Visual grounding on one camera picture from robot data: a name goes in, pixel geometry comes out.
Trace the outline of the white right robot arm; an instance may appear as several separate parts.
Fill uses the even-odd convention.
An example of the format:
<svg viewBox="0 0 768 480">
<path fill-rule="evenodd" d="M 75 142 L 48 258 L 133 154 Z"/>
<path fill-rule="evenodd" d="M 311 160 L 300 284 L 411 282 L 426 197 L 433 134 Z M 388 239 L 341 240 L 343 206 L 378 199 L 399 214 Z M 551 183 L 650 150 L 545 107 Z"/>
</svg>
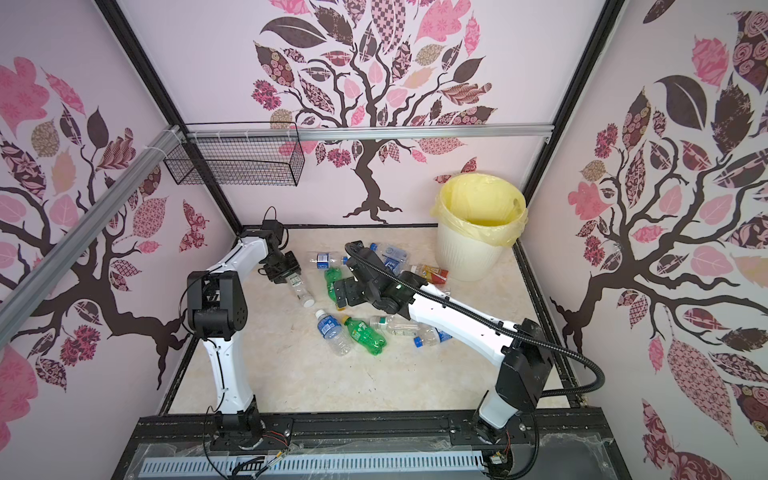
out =
<svg viewBox="0 0 768 480">
<path fill-rule="evenodd" d="M 352 277 L 334 286 L 339 300 L 349 306 L 368 303 L 389 315 L 434 327 L 497 368 L 495 385 L 484 394 L 472 420 L 482 442 L 499 442 L 513 416 L 536 410 L 554 367 L 554 355 L 543 346 L 546 337 L 538 323 L 495 318 L 452 299 L 415 273 L 396 275 L 361 241 L 347 243 L 344 250 Z"/>
</svg>

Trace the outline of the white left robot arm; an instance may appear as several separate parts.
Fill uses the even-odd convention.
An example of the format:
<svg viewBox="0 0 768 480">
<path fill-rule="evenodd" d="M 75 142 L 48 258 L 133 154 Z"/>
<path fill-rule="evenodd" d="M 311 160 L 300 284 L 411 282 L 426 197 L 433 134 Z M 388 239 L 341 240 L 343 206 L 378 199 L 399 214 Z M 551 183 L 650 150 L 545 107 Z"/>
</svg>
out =
<svg viewBox="0 0 768 480">
<path fill-rule="evenodd" d="M 242 280 L 259 267 L 275 284 L 298 272 L 287 243 L 287 234 L 258 230 L 236 240 L 213 266 L 187 277 L 187 324 L 208 354 L 217 397 L 214 426 L 225 436 L 259 439 L 264 432 L 242 352 L 240 332 L 249 318 Z"/>
</svg>

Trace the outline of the frosted clear bottle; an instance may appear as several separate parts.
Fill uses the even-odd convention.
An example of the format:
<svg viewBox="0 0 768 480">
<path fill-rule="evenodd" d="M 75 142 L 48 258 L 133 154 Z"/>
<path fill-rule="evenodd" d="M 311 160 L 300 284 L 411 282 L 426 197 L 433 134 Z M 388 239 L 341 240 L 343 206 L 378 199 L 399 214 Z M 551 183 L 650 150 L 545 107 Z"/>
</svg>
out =
<svg viewBox="0 0 768 480">
<path fill-rule="evenodd" d="M 308 290 L 299 273 L 292 273 L 288 275 L 286 280 L 287 284 L 295 294 L 297 300 L 304 308 L 310 308 L 315 305 L 315 298 Z"/>
</svg>

